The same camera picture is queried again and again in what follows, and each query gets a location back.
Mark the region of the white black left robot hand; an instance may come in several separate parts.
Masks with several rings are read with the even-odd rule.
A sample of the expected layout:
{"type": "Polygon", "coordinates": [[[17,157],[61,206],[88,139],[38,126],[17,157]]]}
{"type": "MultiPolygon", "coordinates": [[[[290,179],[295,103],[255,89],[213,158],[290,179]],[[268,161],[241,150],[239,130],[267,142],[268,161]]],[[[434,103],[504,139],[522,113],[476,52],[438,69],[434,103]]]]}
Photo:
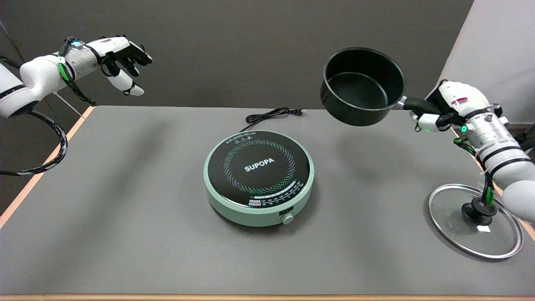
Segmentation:
{"type": "Polygon", "coordinates": [[[100,38],[86,44],[95,54],[102,73],[125,96],[139,97],[145,90],[133,80],[140,75],[136,65],[147,66],[153,62],[143,46],[138,46],[126,36],[100,38]]]}

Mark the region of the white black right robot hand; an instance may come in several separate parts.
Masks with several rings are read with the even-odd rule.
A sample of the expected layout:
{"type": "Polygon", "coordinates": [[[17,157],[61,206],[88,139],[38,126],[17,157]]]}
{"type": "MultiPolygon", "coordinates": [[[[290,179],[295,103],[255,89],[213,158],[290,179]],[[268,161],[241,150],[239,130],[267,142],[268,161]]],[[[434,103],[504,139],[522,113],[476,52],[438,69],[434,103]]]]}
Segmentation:
{"type": "Polygon", "coordinates": [[[469,84],[442,80],[424,98],[407,98],[403,110],[410,112],[416,131],[444,132],[463,126],[470,118],[490,112],[485,95],[469,84]]]}

